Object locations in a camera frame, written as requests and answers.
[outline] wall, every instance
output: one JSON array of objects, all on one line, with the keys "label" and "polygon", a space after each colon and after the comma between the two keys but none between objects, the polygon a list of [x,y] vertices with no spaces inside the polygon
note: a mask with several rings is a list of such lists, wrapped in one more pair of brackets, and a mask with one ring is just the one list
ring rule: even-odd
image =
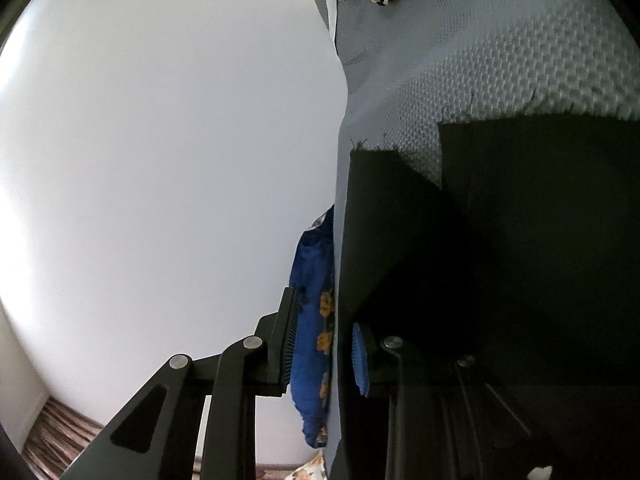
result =
[{"label": "wall", "polygon": [[17,449],[49,397],[0,303],[0,422]]},{"label": "wall", "polygon": [[[105,423],[172,354],[253,333],[334,202],[346,85],[312,0],[33,0],[0,55],[0,294]],[[257,459],[304,462],[290,399]]]}]

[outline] baseboard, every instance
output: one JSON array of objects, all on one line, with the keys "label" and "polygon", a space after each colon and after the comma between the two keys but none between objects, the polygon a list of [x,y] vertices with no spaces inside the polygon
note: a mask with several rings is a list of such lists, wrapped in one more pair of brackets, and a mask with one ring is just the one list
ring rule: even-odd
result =
[{"label": "baseboard", "polygon": [[19,449],[20,451],[22,451],[22,448],[24,447],[24,443],[27,441],[27,437],[29,436],[29,432],[31,431],[31,428],[36,422],[38,415],[40,415],[40,412],[42,411],[48,399],[49,399],[49,392],[43,392],[33,401],[33,404],[31,405],[31,409],[28,411],[28,415],[24,419],[24,423],[20,428],[20,431],[18,432],[17,441],[15,443],[16,449]]}]

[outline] metal rivet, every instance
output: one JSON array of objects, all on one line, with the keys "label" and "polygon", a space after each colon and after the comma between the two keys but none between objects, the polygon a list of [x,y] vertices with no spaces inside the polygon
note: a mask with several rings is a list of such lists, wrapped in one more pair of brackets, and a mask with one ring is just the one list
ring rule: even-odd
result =
[{"label": "metal rivet", "polygon": [[382,344],[387,348],[395,350],[402,346],[402,338],[398,337],[397,335],[389,335],[385,337],[385,340],[382,342]]},{"label": "metal rivet", "polygon": [[178,354],[169,359],[169,366],[174,370],[184,368],[189,363],[189,358],[186,355]]},{"label": "metal rivet", "polygon": [[458,365],[463,368],[471,368],[474,364],[476,364],[476,358],[472,355],[463,355],[458,359]]},{"label": "metal rivet", "polygon": [[251,335],[249,337],[244,338],[242,344],[245,348],[249,350],[253,350],[255,348],[260,348],[262,346],[262,338],[257,335]]}]

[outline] blue fabric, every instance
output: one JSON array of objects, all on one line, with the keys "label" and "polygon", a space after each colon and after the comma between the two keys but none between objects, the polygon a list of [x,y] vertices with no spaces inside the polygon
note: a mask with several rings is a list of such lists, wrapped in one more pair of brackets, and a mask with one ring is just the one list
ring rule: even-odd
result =
[{"label": "blue fabric", "polygon": [[290,390],[303,420],[305,441],[326,443],[331,350],[334,334],[334,208],[300,238],[289,286],[296,288],[298,330]]}]

